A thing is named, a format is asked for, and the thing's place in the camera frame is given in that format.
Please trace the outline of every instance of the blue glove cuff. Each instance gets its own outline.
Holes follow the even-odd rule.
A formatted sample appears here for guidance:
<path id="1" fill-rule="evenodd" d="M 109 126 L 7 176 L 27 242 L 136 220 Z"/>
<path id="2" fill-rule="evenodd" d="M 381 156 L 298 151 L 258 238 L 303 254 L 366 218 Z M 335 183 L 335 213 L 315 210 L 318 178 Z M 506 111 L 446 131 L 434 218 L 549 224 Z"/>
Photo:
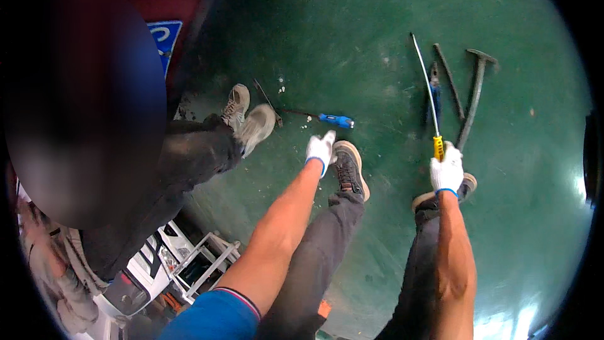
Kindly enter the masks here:
<path id="1" fill-rule="evenodd" d="M 310 158 L 306 159 L 306 162 L 304 162 L 304 164 L 306 165 L 306 163 L 308 163 L 308 161 L 311 159 L 316 159 L 318 161 L 321 161 L 321 163 L 323 163 L 323 169 L 321 170 L 321 177 L 325 176 L 325 162 L 323 162 L 323 159 L 321 159 L 320 157 L 317 157 L 317 156 L 311 156 Z"/>
<path id="2" fill-rule="evenodd" d="M 439 190 L 437 190 L 437 191 L 435 192 L 435 194 L 436 194 L 436 195 L 438 195 L 440 191 L 449 191 L 449 192 L 453 192 L 453 194 L 455 194 L 455 196 L 456 196 L 457 198 L 459 198 L 459 196 L 457 195 L 457 192 L 455 192 L 454 190 L 452 190 L 452 189 L 450 189 L 450 188 L 442 188 L 442 189 L 439 189 Z"/>

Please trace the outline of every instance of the black pants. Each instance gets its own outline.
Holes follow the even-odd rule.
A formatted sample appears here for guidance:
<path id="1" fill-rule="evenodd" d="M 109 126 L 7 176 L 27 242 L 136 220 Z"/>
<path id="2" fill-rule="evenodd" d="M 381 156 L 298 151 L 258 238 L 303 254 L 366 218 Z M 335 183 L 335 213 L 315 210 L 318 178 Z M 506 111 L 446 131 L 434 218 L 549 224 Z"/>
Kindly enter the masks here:
<path id="1" fill-rule="evenodd" d="M 102 228 L 80 231 L 90 267 L 102 280 L 112 280 L 151 234 L 176 217 L 185 192 L 233 169 L 240 160 L 241 146 L 217 115 L 203 123 L 169 123 L 155 178 L 129 215 Z"/>
<path id="2" fill-rule="evenodd" d="M 324 318 L 317 314 L 365 212 L 359 195 L 338 192 L 308 226 L 281 291 L 261 320 L 256 339 L 314 339 Z M 399 303 L 376 339 L 427 339 L 435 307 L 435 258 L 439 237 L 435 211 L 416 215 L 417 234 L 405 268 Z"/>

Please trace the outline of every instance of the foot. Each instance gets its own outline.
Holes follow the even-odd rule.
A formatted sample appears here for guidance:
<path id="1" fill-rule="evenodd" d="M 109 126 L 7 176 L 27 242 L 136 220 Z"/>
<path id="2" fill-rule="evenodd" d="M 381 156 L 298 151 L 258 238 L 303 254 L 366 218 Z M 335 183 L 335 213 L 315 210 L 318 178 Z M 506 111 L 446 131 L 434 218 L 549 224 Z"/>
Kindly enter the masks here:
<path id="1" fill-rule="evenodd" d="M 474 175 L 464 172 L 463 181 L 457 189 L 457 196 L 459 197 L 457 202 L 460 204 L 464 202 L 470 194 L 476 190 L 477 186 L 478 182 Z M 411 204 L 411 211 L 414 214 L 417 214 L 417 212 L 421 210 L 438 210 L 438 208 L 439 201 L 434 192 L 428 192 L 417 196 Z"/>
<path id="2" fill-rule="evenodd" d="M 243 125 L 234 133 L 235 139 L 242 145 L 243 158 L 249 155 L 257 144 L 271 135 L 275 127 L 275 119 L 275 111 L 268 104 L 260 104 L 252 109 Z"/>
<path id="3" fill-rule="evenodd" d="M 369 200 L 369 187 L 361 174 L 361 155 L 355 145 L 339 140 L 333 144 L 332 155 L 337 157 L 333 165 L 338 171 L 340 190 L 360 194 L 363 202 Z"/>
<path id="4" fill-rule="evenodd" d="M 237 132 L 245 121 L 245 112 L 249 108 L 249 91 L 243 84 L 235 84 L 228 95 L 228 102 L 222 111 L 222 120 Z"/>

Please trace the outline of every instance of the white work glove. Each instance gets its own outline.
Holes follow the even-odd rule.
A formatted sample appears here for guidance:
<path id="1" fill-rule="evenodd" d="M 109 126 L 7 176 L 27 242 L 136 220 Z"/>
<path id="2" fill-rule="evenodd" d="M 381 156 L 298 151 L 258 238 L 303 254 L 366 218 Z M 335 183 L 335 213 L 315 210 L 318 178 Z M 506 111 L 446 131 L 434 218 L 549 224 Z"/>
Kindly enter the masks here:
<path id="1" fill-rule="evenodd" d="M 463 181 L 462 154 L 448 140 L 445 140 L 445 157 L 440 162 L 435 157 L 430 160 L 430 179 L 432 187 L 439 191 L 449 190 L 457 196 L 457 189 Z"/>
<path id="2" fill-rule="evenodd" d="M 308 146 L 306 146 L 306 163 L 311 159 L 319 159 L 323 162 L 323 171 L 321 177 L 325 176 L 327 166 L 332 162 L 332 146 L 336 140 L 336 131 L 329 130 L 323 139 L 313 135 L 310 137 Z"/>

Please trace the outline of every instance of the leg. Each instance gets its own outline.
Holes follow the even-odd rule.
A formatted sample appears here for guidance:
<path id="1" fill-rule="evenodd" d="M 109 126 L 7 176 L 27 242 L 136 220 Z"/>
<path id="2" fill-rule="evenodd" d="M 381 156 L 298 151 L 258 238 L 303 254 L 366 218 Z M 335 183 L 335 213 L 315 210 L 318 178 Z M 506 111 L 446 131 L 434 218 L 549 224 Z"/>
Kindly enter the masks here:
<path id="1" fill-rule="evenodd" d="M 201 124 L 172 121 L 167 125 L 156 177 L 129 215 L 102 228 L 80 231 L 88 264 L 103 281 L 112 280 L 151 234 L 176 217 L 184 204 L 183 192 L 233 169 L 268 137 L 275 125 L 274 112 L 258 105 L 245 120 L 248 106 L 248 89 L 237 84 L 222 116 L 210 115 Z"/>
<path id="2" fill-rule="evenodd" d="M 365 212 L 369 189 L 361 177 L 361 157 L 348 142 L 336 142 L 333 154 L 340 191 L 308 226 L 289 264 L 288 274 L 257 339 L 314 339 L 325 318 L 317 314 L 332 275 Z"/>
<path id="3" fill-rule="evenodd" d="M 457 191 L 460 203 L 474 192 L 476 186 L 476 178 L 465 173 Z M 434 192 L 416 198 L 411 208 L 415 213 L 417 234 L 407 258 L 399 303 L 376 340 L 428 339 L 432 330 L 440 228 L 440 213 Z"/>

